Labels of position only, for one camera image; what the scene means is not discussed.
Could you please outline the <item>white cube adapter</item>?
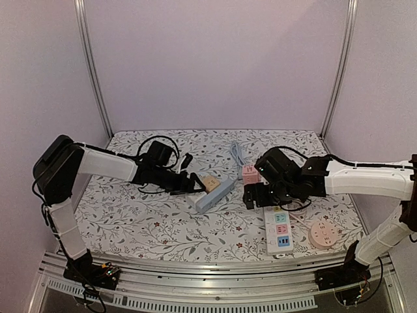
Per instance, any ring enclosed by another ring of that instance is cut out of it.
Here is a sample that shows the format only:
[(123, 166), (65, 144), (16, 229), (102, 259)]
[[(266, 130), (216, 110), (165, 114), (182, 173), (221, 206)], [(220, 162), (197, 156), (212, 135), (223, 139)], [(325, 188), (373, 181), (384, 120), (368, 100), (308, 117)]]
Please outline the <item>white cube adapter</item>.
[(195, 193), (195, 194), (188, 194), (186, 196), (186, 203), (195, 208), (198, 201), (202, 200), (204, 198), (204, 196), (206, 195), (205, 192), (199, 192), (199, 193)]

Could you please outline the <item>pink cube adapter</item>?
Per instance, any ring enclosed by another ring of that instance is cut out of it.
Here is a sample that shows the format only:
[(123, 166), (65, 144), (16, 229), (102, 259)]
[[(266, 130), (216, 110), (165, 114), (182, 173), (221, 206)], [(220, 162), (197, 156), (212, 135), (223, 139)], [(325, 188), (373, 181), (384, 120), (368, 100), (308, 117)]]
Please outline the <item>pink cube adapter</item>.
[(261, 182), (261, 176), (252, 164), (243, 165), (242, 181), (244, 185), (256, 184)]

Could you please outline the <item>beige cube adapter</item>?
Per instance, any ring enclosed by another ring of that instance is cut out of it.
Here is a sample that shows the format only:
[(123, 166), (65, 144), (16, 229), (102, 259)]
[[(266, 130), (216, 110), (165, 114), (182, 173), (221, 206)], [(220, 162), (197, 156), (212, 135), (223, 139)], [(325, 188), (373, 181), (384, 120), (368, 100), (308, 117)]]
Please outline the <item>beige cube adapter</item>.
[(217, 180), (217, 178), (213, 177), (212, 175), (206, 175), (201, 179), (201, 182), (204, 184), (205, 186), (205, 192), (211, 193), (213, 190), (215, 190), (216, 188), (218, 188), (220, 186), (220, 182), (219, 180)]

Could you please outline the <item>blue power strip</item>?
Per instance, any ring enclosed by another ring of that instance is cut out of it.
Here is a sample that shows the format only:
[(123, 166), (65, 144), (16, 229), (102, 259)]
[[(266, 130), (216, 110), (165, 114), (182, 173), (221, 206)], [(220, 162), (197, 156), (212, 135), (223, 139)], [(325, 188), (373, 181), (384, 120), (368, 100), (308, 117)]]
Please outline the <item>blue power strip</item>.
[(207, 212), (211, 207), (216, 205), (224, 196), (226, 196), (235, 187), (235, 181), (227, 179), (216, 187), (212, 192), (203, 196), (195, 203), (195, 210), (203, 214)]

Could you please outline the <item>white long power strip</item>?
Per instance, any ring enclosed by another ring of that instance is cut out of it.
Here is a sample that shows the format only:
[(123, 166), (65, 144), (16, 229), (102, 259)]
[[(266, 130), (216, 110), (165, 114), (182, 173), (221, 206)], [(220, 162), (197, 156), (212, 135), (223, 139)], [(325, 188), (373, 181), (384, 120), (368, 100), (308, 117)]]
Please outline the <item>white long power strip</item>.
[(292, 253), (294, 241), (289, 213), (279, 206), (265, 207), (263, 212), (267, 254), (269, 256), (281, 256)]

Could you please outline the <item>round pink socket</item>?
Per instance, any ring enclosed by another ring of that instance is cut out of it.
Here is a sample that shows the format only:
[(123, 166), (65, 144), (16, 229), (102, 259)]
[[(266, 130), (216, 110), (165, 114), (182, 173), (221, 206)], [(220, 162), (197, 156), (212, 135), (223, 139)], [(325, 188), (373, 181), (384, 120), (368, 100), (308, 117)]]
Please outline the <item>round pink socket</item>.
[(332, 248), (339, 239), (336, 227), (327, 221), (316, 221), (308, 233), (310, 243), (320, 250)]

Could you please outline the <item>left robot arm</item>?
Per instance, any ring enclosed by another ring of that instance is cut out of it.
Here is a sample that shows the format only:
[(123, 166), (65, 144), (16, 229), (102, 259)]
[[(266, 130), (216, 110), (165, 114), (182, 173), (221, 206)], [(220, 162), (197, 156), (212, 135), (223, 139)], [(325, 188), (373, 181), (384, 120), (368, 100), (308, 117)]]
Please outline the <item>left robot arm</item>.
[(116, 153), (61, 134), (33, 167), (32, 192), (38, 197), (46, 225), (59, 243), (67, 260), (65, 278), (103, 286), (116, 282), (120, 269), (112, 263), (95, 265), (75, 218), (78, 202), (73, 191), (80, 178), (88, 183), (94, 176), (116, 179), (133, 185), (158, 187), (171, 196), (205, 191), (196, 173), (186, 171), (193, 157), (180, 155), (178, 145), (164, 135), (145, 140), (147, 151), (135, 155)]

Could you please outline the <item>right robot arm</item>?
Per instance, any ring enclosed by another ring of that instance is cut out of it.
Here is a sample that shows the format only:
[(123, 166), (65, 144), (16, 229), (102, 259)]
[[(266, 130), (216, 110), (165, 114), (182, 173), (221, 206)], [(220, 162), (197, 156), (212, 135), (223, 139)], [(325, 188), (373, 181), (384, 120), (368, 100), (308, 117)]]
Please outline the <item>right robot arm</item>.
[(242, 201), (247, 209), (339, 194), (382, 196), (399, 202), (376, 230), (350, 245), (342, 265), (315, 272), (319, 290), (370, 278), (369, 266), (378, 257), (416, 233), (416, 155), (384, 164), (352, 162), (327, 154), (307, 157), (299, 166), (283, 149), (273, 147), (257, 159), (255, 170), (265, 182), (244, 187)]

